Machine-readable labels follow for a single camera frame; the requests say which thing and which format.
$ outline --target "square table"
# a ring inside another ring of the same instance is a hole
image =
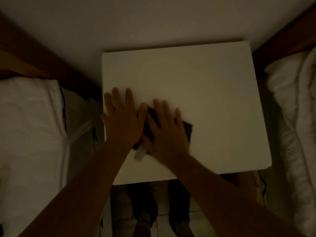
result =
[[[158,98],[193,124],[190,153],[217,174],[271,165],[249,42],[231,42],[102,54],[103,93],[133,91],[136,106]],[[131,150],[114,184],[174,179],[150,155]]]

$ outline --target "person's left arm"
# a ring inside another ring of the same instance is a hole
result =
[[[91,160],[20,234],[24,236],[93,236],[113,181],[144,128],[147,104],[137,112],[131,90],[125,106],[117,88],[105,93],[106,141]]]

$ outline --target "person's right hand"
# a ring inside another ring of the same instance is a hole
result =
[[[142,134],[142,145],[160,163],[170,168],[179,158],[189,155],[189,142],[182,123],[180,110],[176,109],[175,122],[167,101],[164,100],[160,103],[159,100],[155,99],[153,102],[160,128],[147,112],[146,119],[154,140],[152,143],[146,135]]]

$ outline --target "leg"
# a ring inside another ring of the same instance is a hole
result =
[[[168,195],[170,201],[169,223],[179,237],[194,237],[189,222],[190,193],[179,180],[169,181]]]
[[[149,183],[126,185],[133,207],[133,217],[137,220],[133,237],[150,237],[150,227],[158,215],[157,203],[151,195]]]

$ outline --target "hand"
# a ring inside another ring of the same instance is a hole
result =
[[[146,119],[148,126],[153,134],[153,143],[148,137],[142,134],[142,145],[147,149],[160,163],[170,168],[178,158],[189,155],[189,142],[184,130],[180,110],[176,109],[176,123],[171,114],[167,101],[162,104],[159,100],[154,100],[160,128],[149,113]]]
[[[137,111],[132,91],[127,88],[124,106],[116,87],[112,89],[112,101],[110,94],[105,93],[104,102],[108,116],[102,113],[101,120],[105,125],[106,140],[115,141],[128,150],[132,149],[144,129],[147,103],[142,103]]]

